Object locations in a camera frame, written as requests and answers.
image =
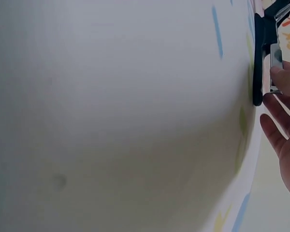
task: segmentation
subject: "blue paint stroke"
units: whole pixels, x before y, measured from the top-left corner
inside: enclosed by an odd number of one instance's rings
[[[255,16],[252,10],[252,6],[249,3],[249,0],[247,0],[247,7],[248,7],[248,24],[249,29],[251,33],[251,37],[253,40],[253,43],[255,44],[255,30],[254,30],[254,23],[255,23]]]
[[[223,57],[222,41],[221,41],[221,34],[220,34],[218,17],[217,17],[217,12],[216,12],[215,6],[212,7],[212,14],[213,14],[213,19],[214,19],[214,24],[215,24],[217,44],[218,44],[218,48],[219,48],[219,56],[220,56],[220,59],[222,59],[222,57]]]
[[[241,224],[243,222],[244,219],[244,214],[247,208],[247,203],[249,201],[249,197],[250,197],[250,193],[246,195],[246,197],[244,198],[242,205],[240,207],[240,210],[238,211],[234,226],[232,228],[232,232],[239,232],[240,231],[240,227]]]

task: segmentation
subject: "black clamp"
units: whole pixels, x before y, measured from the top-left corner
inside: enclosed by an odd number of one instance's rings
[[[255,62],[252,84],[252,101],[255,106],[262,104],[263,99],[263,61],[270,54],[271,67],[283,68],[282,52],[279,45],[278,28],[290,15],[290,0],[276,0],[264,11],[264,17],[255,13]],[[277,87],[270,84],[271,93],[280,93]]]

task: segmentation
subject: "hand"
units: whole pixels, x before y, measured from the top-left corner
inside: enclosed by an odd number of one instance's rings
[[[283,95],[277,95],[277,98],[290,110],[290,63],[284,61],[284,70],[273,67],[271,77],[277,88],[283,93]],[[278,155],[280,174],[290,192],[290,116],[273,94],[265,94],[263,102],[288,137],[286,139],[280,133],[268,115],[261,115],[262,129]]]

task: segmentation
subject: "metal bracket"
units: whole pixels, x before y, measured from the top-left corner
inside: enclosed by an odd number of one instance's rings
[[[259,106],[263,99],[263,62],[270,55],[271,67],[283,68],[278,28],[290,15],[290,0],[276,0],[264,11],[264,17],[255,13],[255,62],[253,72],[253,104]],[[270,81],[270,92],[281,93]]]

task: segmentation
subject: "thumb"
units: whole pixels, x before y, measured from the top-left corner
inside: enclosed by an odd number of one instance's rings
[[[290,96],[290,71],[279,67],[272,67],[271,78],[276,87],[285,95]]]

